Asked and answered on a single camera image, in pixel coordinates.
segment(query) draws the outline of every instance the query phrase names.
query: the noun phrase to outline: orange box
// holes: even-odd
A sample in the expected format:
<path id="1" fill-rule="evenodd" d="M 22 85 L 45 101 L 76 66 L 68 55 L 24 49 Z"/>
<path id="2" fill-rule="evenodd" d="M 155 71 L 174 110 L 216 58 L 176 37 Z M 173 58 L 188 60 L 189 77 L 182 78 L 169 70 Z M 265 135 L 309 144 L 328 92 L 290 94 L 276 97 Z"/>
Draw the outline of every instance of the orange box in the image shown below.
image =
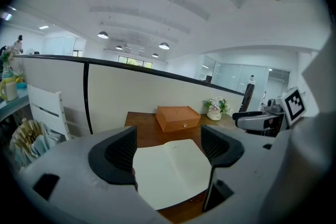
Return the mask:
<path id="1" fill-rule="evenodd" d="M 158 106 L 155 115 L 163 132 L 196 127 L 201 118 L 190 106 Z"/>

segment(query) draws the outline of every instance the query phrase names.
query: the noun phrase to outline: white chair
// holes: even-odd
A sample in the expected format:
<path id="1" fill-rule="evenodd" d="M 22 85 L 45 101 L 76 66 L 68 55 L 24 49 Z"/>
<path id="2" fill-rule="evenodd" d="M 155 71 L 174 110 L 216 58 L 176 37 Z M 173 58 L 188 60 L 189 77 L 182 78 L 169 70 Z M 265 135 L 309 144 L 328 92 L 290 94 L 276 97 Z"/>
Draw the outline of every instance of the white chair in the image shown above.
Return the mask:
<path id="1" fill-rule="evenodd" d="M 43 122 L 53 131 L 63 134 L 66 140 L 70 140 L 71 135 L 64 115 L 62 93 L 51 93 L 28 85 L 28 96 L 33 118 Z"/>

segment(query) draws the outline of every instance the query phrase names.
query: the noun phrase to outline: light fixture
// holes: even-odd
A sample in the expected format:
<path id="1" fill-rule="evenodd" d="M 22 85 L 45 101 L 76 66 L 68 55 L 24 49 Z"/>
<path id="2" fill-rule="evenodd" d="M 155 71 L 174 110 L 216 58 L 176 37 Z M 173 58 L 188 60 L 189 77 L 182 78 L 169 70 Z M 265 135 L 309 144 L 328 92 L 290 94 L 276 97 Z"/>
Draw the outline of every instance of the light fixture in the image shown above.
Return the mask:
<path id="1" fill-rule="evenodd" d="M 10 20 L 11 17 L 12 17 L 12 15 L 10 13 L 8 13 L 7 16 L 5 17 L 5 20 Z"/>
<path id="2" fill-rule="evenodd" d="M 107 39 L 109 38 L 109 35 L 105 31 L 102 31 L 102 32 L 99 32 L 98 37 Z"/>
<path id="3" fill-rule="evenodd" d="M 159 47 L 164 50 L 169 50 L 169 45 L 166 42 L 161 43 Z"/>

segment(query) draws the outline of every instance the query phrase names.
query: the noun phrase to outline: window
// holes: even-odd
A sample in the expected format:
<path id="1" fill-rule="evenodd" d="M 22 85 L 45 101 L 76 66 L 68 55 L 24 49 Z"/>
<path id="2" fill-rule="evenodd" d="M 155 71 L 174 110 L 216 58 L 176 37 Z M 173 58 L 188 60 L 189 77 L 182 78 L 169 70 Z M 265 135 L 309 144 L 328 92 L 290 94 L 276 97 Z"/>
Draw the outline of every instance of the window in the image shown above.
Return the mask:
<path id="1" fill-rule="evenodd" d="M 83 51 L 82 50 L 74 50 L 72 52 L 72 56 L 76 56 L 76 57 L 82 57 Z"/>
<path id="2" fill-rule="evenodd" d="M 129 65 L 139 66 L 139 67 L 147 67 L 147 68 L 152 68 L 152 65 L 153 65 L 152 62 L 146 62 L 146 61 L 133 59 L 133 58 L 128 58 L 128 57 L 123 57 L 123 56 L 118 57 L 118 62 L 128 63 Z"/>

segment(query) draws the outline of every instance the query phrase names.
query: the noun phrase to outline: flower pot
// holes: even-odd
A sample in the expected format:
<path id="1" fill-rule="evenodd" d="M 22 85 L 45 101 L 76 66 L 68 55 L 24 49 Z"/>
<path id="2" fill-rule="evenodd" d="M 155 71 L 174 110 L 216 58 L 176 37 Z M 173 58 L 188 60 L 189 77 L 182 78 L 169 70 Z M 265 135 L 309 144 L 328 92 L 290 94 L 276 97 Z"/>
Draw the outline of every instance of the flower pot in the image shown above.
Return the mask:
<path id="1" fill-rule="evenodd" d="M 208 116 L 208 118 L 210 120 L 213 120 L 213 121 L 219 121 L 222 117 L 222 113 L 220 113 L 220 112 L 218 113 L 218 112 L 210 112 L 209 111 L 206 115 Z"/>

